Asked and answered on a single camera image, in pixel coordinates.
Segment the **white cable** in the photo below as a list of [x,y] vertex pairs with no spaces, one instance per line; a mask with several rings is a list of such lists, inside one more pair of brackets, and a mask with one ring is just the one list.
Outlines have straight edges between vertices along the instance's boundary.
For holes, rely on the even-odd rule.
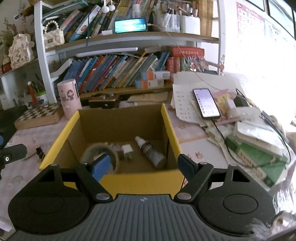
[[[173,40],[174,40],[174,42],[176,43],[176,45],[178,46],[178,48],[179,48],[179,50],[181,51],[181,53],[183,54],[183,56],[184,56],[184,58],[185,59],[187,59],[187,61],[188,62],[190,62],[190,60],[184,55],[184,53],[183,53],[183,51],[181,50],[181,48],[180,48],[180,46],[177,44],[177,42],[175,41],[175,39],[169,34],[169,32],[167,32],[164,28],[162,28],[162,27],[160,27],[160,26],[158,26],[158,25],[155,25],[155,24],[152,24],[152,23],[148,23],[147,24],[147,26],[156,26],[156,27],[159,27],[159,28],[161,28],[163,31],[165,31]],[[201,77],[199,77],[198,75],[197,75],[197,73],[195,72],[195,71],[193,71],[194,73],[195,73],[195,75],[202,81],[202,82],[204,82],[204,83],[206,83],[208,86],[210,86],[210,87],[212,87],[212,88],[214,88],[214,89],[216,89],[216,90],[219,90],[219,91],[221,91],[220,89],[218,89],[218,88],[216,88],[216,87],[214,87],[214,86],[212,86],[212,85],[210,85],[209,83],[207,83],[207,82],[205,82]]]

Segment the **silver screw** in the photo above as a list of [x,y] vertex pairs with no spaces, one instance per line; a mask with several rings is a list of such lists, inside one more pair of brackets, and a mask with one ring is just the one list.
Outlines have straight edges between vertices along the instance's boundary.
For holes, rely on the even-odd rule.
[[177,194],[177,198],[179,198],[180,200],[188,200],[191,198],[191,195],[187,192],[180,192]]
[[110,198],[110,195],[108,193],[98,193],[96,195],[96,199],[98,200],[107,200]]

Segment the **white figurine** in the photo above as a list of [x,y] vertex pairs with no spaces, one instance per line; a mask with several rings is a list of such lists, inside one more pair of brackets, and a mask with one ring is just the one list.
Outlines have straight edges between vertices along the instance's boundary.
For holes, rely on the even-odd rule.
[[35,58],[32,47],[34,47],[34,42],[31,41],[29,34],[18,34],[15,36],[8,55],[11,59],[11,68],[21,67],[32,61]]

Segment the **white shelf frame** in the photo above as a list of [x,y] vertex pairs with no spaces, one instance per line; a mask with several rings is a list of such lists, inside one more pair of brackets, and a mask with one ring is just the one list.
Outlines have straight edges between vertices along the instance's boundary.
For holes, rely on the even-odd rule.
[[[72,2],[73,0],[64,2],[59,4],[59,6],[62,6],[64,4],[67,4],[69,2]],[[224,10],[224,2],[223,0],[217,0],[218,5],[218,18],[214,18],[213,21],[219,21],[219,40],[218,41],[212,41],[212,40],[203,40],[198,38],[182,38],[182,37],[176,37],[176,41],[182,41],[183,46],[198,46],[199,42],[209,42],[209,43],[215,43],[219,45],[219,51],[218,51],[218,60],[217,63],[208,62],[209,65],[212,65],[214,67],[219,67],[221,57],[225,55],[225,10]],[[44,37],[43,37],[43,30],[44,26],[42,25],[42,8],[55,8],[56,6],[50,6],[46,3],[43,3],[42,1],[39,1],[34,6],[34,24],[35,24],[35,37],[36,37],[36,47],[37,47],[37,53],[38,53],[38,61],[39,66],[42,74],[42,79],[44,83],[44,87],[47,93],[47,97],[50,103],[56,103],[56,97],[54,93],[54,81],[58,78],[51,78],[50,77],[50,70],[51,72],[56,71],[56,68],[53,68],[52,63],[59,63],[62,65],[68,58],[75,56],[77,53],[86,52],[87,51],[94,51],[94,50],[100,50],[100,49],[108,49],[108,44],[114,45],[117,43],[121,43],[123,45],[132,44],[133,47],[138,47],[137,45],[146,45],[146,47],[151,46],[151,40],[153,41],[160,41],[162,43],[165,43],[166,41],[172,41],[172,39],[169,39],[170,37],[151,37],[151,39],[141,39],[138,37],[126,37],[122,39],[112,39],[110,40],[98,40],[98,41],[90,41],[88,46],[86,47],[85,44],[82,45],[74,45],[67,48],[59,49],[59,50],[51,50],[46,52],[45,46],[44,46]]]

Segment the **white pom-pom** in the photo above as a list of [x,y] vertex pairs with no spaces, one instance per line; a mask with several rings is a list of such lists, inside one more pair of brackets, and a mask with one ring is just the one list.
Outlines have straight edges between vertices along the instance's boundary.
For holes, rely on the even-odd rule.
[[107,6],[103,6],[102,7],[102,12],[103,13],[107,13],[107,12],[109,12],[110,10],[109,10],[109,8],[107,7]]
[[113,11],[115,10],[115,6],[114,6],[114,5],[109,5],[108,8],[109,8],[109,10],[110,10],[111,12],[113,12]]

